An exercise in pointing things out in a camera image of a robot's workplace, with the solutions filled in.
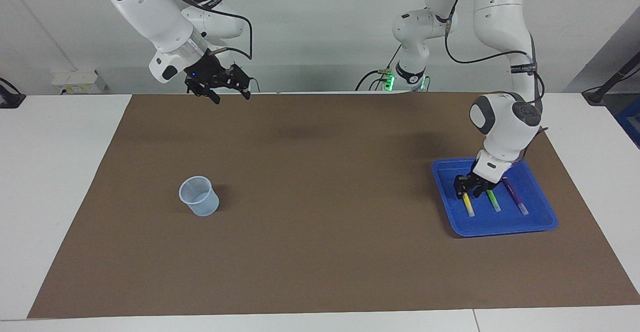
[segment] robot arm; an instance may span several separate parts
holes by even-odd
[[[399,16],[393,26],[394,36],[403,45],[396,65],[403,79],[398,80],[410,89],[420,81],[416,76],[424,74],[429,57],[425,39],[445,36],[447,42],[457,24],[457,0],[425,2],[426,9]],[[513,87],[510,93],[483,95],[471,107],[471,121],[486,139],[471,172],[455,182],[459,197],[473,189],[479,196],[496,186],[537,134],[542,116],[535,47],[524,22],[522,0],[475,0],[473,11],[478,39],[508,57]]]
[[[122,16],[155,46],[157,52],[149,69],[159,82],[167,83],[180,71],[185,71],[188,74],[185,84],[195,95],[208,96],[218,104],[220,97],[212,88],[225,87],[240,91],[249,100],[250,78],[236,64],[223,68],[216,55],[227,49],[217,48],[205,38],[217,40],[239,36],[244,26],[242,22],[194,6],[196,10],[187,8],[181,12],[173,0],[111,1]],[[212,4],[213,8],[222,0],[205,0],[204,3]],[[199,31],[194,26],[206,29],[207,24],[216,22],[222,27],[215,29],[217,33]]]

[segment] white wall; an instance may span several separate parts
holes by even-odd
[[[601,86],[638,52],[640,52],[640,7],[636,9],[633,15],[620,27],[608,43],[602,47],[602,50],[593,57],[565,90],[580,92],[588,88]],[[611,89],[611,92],[639,91],[640,73],[620,82]]]
[[[27,93],[51,93],[48,70],[94,68],[116,93],[183,91],[163,86],[146,65],[153,46],[126,23],[109,0],[0,0],[0,74]],[[251,18],[255,59],[238,63],[268,91],[350,90],[365,72],[386,66],[397,43],[393,18],[423,7],[423,0],[226,0]],[[459,58],[493,50],[473,35],[471,0],[461,0],[461,23],[451,35]],[[562,91],[626,21],[638,0],[525,0],[540,73],[551,91]],[[28,9],[34,17],[29,16]],[[58,51],[53,37],[61,47]],[[246,47],[240,38],[234,44]],[[452,63],[442,39],[430,41],[432,89],[508,89],[506,59],[474,66]]]

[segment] plastic cup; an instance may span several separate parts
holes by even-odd
[[[178,195],[194,214],[201,217],[211,215],[220,205],[211,181],[202,176],[194,176],[183,182]]]

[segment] blue plastic tray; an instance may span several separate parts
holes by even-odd
[[[458,235],[477,237],[521,234],[523,232],[548,231],[558,227],[556,214],[524,161],[513,164],[513,167],[505,175],[524,202],[529,215],[524,216],[521,213],[505,186],[500,184],[493,193],[495,193],[502,211],[496,212],[494,210],[486,193],[478,198],[473,198],[470,193],[469,197],[475,211],[475,217],[469,217],[464,202],[456,197],[453,182],[456,175],[469,173],[474,161],[475,159],[438,160],[431,167],[448,220]]]

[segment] power outlet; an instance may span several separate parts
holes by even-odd
[[[96,95],[109,89],[98,71],[56,73],[51,84],[60,95]]]

